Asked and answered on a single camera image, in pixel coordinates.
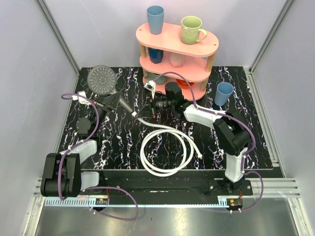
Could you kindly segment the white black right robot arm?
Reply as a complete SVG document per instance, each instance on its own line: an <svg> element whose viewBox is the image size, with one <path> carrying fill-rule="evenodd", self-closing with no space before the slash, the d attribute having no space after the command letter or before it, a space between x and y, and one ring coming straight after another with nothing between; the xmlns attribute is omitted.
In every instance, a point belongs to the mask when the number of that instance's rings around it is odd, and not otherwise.
<svg viewBox="0 0 315 236"><path fill-rule="evenodd" d="M133 116L143 124L153 124L143 121L143 118L153 118L157 112L170 110L177 117L189 122L195 122L213 129L217 135L219 146L226 154L223 188L229 195L234 195L241 189L245 180L244 162L246 155L255 147L252 131L241 121L238 112L216 111L189 103L176 82L165 84L165 97L155 98L155 82L145 84L150 93L146 105Z"/></svg>

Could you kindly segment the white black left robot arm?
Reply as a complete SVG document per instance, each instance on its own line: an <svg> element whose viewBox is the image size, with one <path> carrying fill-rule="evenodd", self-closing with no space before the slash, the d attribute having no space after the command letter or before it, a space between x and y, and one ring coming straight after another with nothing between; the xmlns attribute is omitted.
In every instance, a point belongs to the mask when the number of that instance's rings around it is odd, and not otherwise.
<svg viewBox="0 0 315 236"><path fill-rule="evenodd" d="M80 118L77 121L79 143L63 153L50 153L46 156L40 192L44 197L59 197L65 200L76 197L81 192L81 162L94 155L101 148L99 126L108 112L117 109L121 98L120 92L102 96L100 99L88 99L82 94L65 93L63 100L78 100L91 105L94 109L93 118Z"/></svg>

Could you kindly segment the grey shower head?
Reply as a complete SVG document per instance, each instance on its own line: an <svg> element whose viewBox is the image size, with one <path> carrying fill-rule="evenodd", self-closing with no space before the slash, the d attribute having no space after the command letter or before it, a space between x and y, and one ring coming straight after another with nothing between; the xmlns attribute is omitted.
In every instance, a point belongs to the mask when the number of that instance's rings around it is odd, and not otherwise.
<svg viewBox="0 0 315 236"><path fill-rule="evenodd" d="M116 90L116 83L117 77L115 72L113 69L105 65L95 66L89 72L87 77L88 87L96 95L96 97L119 92ZM118 105L121 105L128 113L132 114L133 116L136 115L136 111L127 103L122 94Z"/></svg>

